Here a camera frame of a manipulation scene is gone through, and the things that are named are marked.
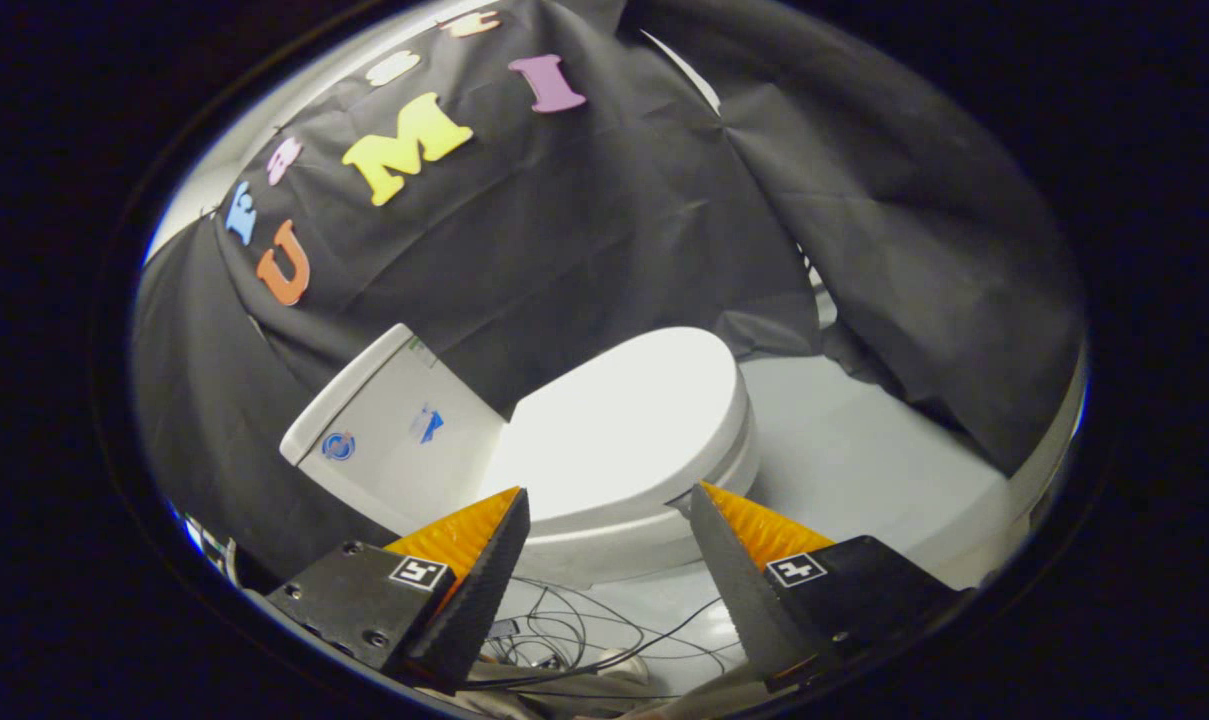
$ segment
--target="letter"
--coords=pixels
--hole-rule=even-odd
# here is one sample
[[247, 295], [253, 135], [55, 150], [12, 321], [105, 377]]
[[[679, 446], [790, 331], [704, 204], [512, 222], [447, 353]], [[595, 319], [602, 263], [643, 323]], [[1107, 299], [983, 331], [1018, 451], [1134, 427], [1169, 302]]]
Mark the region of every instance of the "letter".
[[[416, 176], [422, 169], [421, 158], [434, 163], [472, 140], [472, 128], [458, 127], [439, 109], [434, 92], [417, 95], [399, 110], [398, 137], [365, 135], [342, 156], [343, 166], [354, 166], [372, 188], [372, 204], [384, 205], [404, 187], [404, 178], [393, 176], [386, 168]], [[417, 145], [422, 155], [418, 158]]]
[[490, 29], [493, 29], [493, 28], [498, 27], [499, 24], [502, 24], [502, 21], [493, 21], [491, 23], [485, 22], [488, 18], [493, 17], [493, 14], [498, 14], [498, 13], [491, 12], [491, 13], [462, 14], [461, 18], [458, 18], [458, 19], [456, 19], [453, 22], [450, 22], [450, 23], [444, 23], [440, 27], [442, 27], [444, 29], [447, 29], [447, 31], [450, 33], [450, 35], [452, 35], [453, 37], [465, 37], [468, 35], [479, 35], [479, 33], [481, 33], [481, 31], [490, 31]]
[[258, 278], [266, 283], [266, 288], [270, 288], [271, 295], [274, 295], [274, 300], [279, 300], [280, 304], [297, 304], [302, 292], [306, 292], [307, 284], [311, 284], [311, 261], [306, 259], [306, 251], [293, 233], [293, 220], [284, 220], [280, 228], [274, 232], [274, 244], [284, 250], [293, 263], [293, 279], [285, 279], [280, 267], [274, 262], [273, 246], [258, 263]]
[[239, 182], [226, 210], [226, 228], [239, 233], [239, 240], [248, 245], [253, 238], [253, 223], [258, 221], [258, 210], [253, 210], [253, 196], [248, 194], [248, 181]]
[[514, 72], [520, 72], [537, 97], [532, 106], [534, 114], [557, 114], [586, 101], [585, 95], [578, 95], [568, 87], [565, 75], [559, 71], [559, 56], [537, 56], [522, 58], [507, 65]]
[[271, 182], [272, 186], [284, 178], [284, 170], [293, 164], [294, 159], [302, 152], [302, 144], [297, 141], [297, 138], [290, 137], [288, 140], [280, 143], [279, 147], [276, 147], [274, 153], [271, 155], [271, 159], [266, 163], [266, 181]]
[[416, 68], [421, 62], [422, 56], [413, 54], [411, 50], [400, 50], [399, 53], [369, 68], [365, 79], [371, 86], [380, 87]]

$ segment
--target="black cloth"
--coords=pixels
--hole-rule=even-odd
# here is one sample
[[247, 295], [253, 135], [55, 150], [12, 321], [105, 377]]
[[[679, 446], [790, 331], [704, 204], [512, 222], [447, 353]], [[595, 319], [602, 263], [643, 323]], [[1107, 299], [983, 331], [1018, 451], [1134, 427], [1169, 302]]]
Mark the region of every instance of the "black cloth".
[[[374, 63], [357, 68], [147, 263], [139, 423], [174, 504], [280, 577], [343, 539], [383, 541], [278, 445], [391, 325], [509, 414], [667, 325], [710, 329], [737, 359], [818, 354], [802, 251], [840, 310], [848, 372], [953, 420], [1011, 474], [1060, 402], [1083, 318], [1064, 243], [996, 143], [920, 79], [786, 8], [567, 5], [498, 2], [493, 31], [412, 37], [397, 50], [421, 64], [386, 86], [365, 79]], [[708, 80], [719, 114], [640, 29]], [[530, 110], [507, 64], [548, 53], [586, 105]], [[397, 137], [399, 109], [426, 92], [475, 137], [371, 205], [345, 150]], [[270, 186], [288, 137], [302, 153]], [[258, 210], [247, 246], [225, 227], [239, 181]], [[294, 306], [256, 278], [285, 220], [311, 265]]]

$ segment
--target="orange soft gripper pad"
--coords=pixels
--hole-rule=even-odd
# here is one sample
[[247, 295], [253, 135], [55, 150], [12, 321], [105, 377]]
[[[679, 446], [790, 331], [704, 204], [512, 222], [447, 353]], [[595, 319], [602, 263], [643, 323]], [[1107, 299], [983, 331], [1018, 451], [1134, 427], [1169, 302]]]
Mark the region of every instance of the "orange soft gripper pad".
[[782, 557], [800, 552], [822, 550], [834, 544], [831, 539], [796, 523], [794, 519], [746, 500], [745, 497], [733, 495], [727, 489], [710, 483], [701, 483], [701, 487], [705, 488], [706, 495], [710, 495], [710, 501], [715, 503], [715, 509], [719, 510], [719, 515], [728, 519], [728, 527], [737, 534], [737, 540], [746, 547], [746, 552], [750, 552], [760, 573], [769, 562], [781, 561]]
[[440, 602], [440, 606], [445, 606], [449, 604], [449, 598], [453, 597], [453, 592], [462, 587], [462, 580], [472, 573], [476, 558], [488, 546], [488, 539], [505, 518], [507, 510], [511, 509], [511, 501], [516, 495], [520, 495], [520, 487], [499, 492], [498, 495], [485, 498], [475, 505], [468, 505], [452, 515], [435, 519], [416, 533], [399, 538], [398, 541], [388, 544], [386, 550], [421, 557], [422, 561], [449, 564], [457, 579], [445, 594], [444, 602]]

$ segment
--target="pink letter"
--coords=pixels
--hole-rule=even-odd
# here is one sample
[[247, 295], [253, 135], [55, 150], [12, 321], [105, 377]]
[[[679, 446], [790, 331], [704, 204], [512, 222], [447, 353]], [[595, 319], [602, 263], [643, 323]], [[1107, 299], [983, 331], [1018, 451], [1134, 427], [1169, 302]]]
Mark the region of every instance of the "pink letter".
[[565, 75], [559, 71], [559, 56], [537, 56], [521, 58], [507, 65], [514, 72], [520, 72], [532, 88], [537, 101], [532, 106], [534, 114], [557, 114], [586, 101], [585, 95], [578, 95], [568, 87]]

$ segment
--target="toilet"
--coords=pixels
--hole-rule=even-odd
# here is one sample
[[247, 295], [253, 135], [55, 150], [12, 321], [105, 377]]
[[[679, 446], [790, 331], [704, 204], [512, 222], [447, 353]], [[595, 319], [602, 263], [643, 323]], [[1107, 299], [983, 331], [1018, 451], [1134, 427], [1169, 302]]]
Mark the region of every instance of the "toilet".
[[525, 487], [516, 574], [577, 588], [699, 559], [669, 503], [699, 480], [742, 495], [760, 464], [731, 352], [688, 327], [603, 352], [522, 397], [508, 423], [398, 324], [322, 389], [280, 453], [400, 536]]

